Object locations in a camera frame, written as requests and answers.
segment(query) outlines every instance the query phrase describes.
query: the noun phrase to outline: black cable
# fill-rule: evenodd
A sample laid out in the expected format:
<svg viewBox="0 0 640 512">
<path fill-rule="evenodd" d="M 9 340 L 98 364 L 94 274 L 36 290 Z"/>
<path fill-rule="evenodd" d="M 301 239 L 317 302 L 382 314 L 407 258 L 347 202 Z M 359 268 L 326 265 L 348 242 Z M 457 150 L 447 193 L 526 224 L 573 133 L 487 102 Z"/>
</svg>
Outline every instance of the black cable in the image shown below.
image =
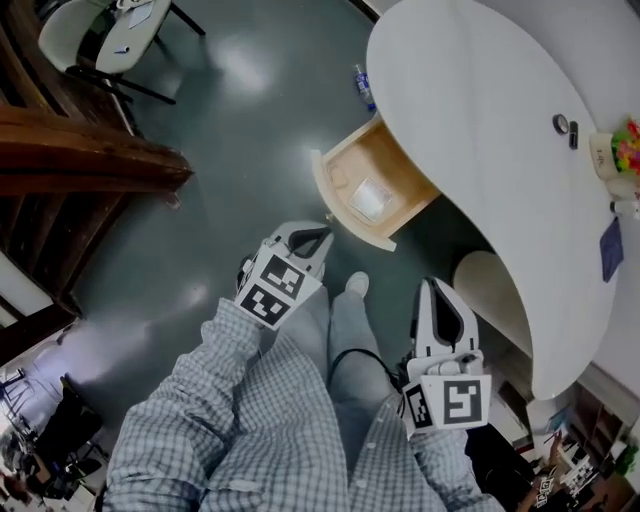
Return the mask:
<svg viewBox="0 0 640 512">
<path fill-rule="evenodd" d="M 384 372 L 387 374 L 387 377 L 389 378 L 389 382 L 391 382 L 391 385 L 393 386 L 393 388 L 400 394 L 402 398 L 400 401 L 400 404 L 398 405 L 398 410 L 396 411 L 400 416 L 402 416 L 404 414 L 405 403 L 404 403 L 404 394 L 402 393 L 402 386 L 400 385 L 400 378 L 395 373 L 392 373 L 391 370 L 389 370 L 389 368 L 387 368 L 387 365 L 384 364 L 384 361 L 382 361 L 382 359 L 380 359 L 380 357 L 377 354 L 374 354 L 370 350 L 366 350 L 364 348 L 350 348 L 349 350 L 340 352 L 338 354 L 338 357 L 336 357 L 333 363 L 331 364 L 331 369 L 329 370 L 329 378 L 327 379 L 327 388 L 331 388 L 331 381 L 333 379 L 333 374 L 335 373 L 336 368 L 340 364 L 340 361 L 342 361 L 347 354 L 351 354 L 352 352 L 358 352 L 360 354 L 364 354 L 366 356 L 372 357 L 376 361 L 378 361 L 378 363 L 380 363 L 380 366 L 382 366 L 382 368 L 384 369 Z"/>
</svg>

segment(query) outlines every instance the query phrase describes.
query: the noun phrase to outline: white chair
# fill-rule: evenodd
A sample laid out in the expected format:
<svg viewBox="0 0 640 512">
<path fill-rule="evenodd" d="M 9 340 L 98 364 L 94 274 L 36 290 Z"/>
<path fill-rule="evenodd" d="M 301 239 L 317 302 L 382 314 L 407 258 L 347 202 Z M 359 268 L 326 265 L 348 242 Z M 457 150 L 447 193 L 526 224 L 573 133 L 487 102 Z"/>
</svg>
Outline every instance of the white chair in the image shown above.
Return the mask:
<svg viewBox="0 0 640 512">
<path fill-rule="evenodd" d="M 133 28 L 129 28 L 129 21 L 134 9 L 130 9 L 118 18 L 100 48 L 95 68 L 79 65 L 77 57 L 82 40 L 104 9 L 104 4 L 90 0 L 71 0 L 62 5 L 47 20 L 40 33 L 38 46 L 44 56 L 61 73 L 86 80 L 123 100 L 131 101 L 131 97 L 102 80 L 112 80 L 174 105 L 175 100 L 125 80 L 121 74 L 133 68 L 151 42 L 158 40 L 158 30 L 169 10 L 187 23 L 198 35 L 205 35 L 204 30 L 171 0 L 155 0 L 149 18 Z"/>
</svg>

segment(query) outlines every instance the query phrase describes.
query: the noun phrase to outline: white sneaker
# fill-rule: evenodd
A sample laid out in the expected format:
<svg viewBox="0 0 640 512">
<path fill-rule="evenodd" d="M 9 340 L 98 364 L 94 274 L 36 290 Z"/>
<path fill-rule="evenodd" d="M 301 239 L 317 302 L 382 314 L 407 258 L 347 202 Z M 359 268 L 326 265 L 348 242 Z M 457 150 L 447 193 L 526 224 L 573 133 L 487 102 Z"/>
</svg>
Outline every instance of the white sneaker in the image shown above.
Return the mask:
<svg viewBox="0 0 640 512">
<path fill-rule="evenodd" d="M 364 272 L 356 272 L 349 278 L 344 289 L 355 292 L 364 299 L 369 290 L 369 276 Z"/>
</svg>

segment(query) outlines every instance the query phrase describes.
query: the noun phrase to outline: white curved desk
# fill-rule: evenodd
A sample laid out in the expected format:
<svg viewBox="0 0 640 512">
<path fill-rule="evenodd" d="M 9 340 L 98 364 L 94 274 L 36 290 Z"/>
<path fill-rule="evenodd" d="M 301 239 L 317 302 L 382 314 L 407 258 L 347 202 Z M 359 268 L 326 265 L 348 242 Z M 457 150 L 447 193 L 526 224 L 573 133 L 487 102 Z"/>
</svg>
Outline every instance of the white curved desk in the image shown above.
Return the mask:
<svg viewBox="0 0 640 512">
<path fill-rule="evenodd" d="M 612 221 L 589 154 L 593 121 L 553 59 L 472 0 L 403 0 L 367 51 L 374 99 L 414 164 L 478 227 L 520 295 L 533 393 L 558 395 L 593 358 L 616 286 L 599 241 Z M 551 124 L 579 124 L 579 149 Z"/>
</svg>

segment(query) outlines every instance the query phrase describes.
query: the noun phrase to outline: open drawer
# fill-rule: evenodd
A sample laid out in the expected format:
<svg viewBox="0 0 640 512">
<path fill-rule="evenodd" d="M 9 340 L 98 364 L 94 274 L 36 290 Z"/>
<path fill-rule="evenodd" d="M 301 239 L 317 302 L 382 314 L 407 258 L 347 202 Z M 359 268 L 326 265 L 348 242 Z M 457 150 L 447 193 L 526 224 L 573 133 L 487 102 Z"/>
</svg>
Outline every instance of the open drawer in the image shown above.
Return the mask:
<svg viewBox="0 0 640 512">
<path fill-rule="evenodd" d="M 349 231 L 380 249 L 440 192 L 397 144 L 379 117 L 326 155 L 311 152 L 322 199 Z"/>
</svg>

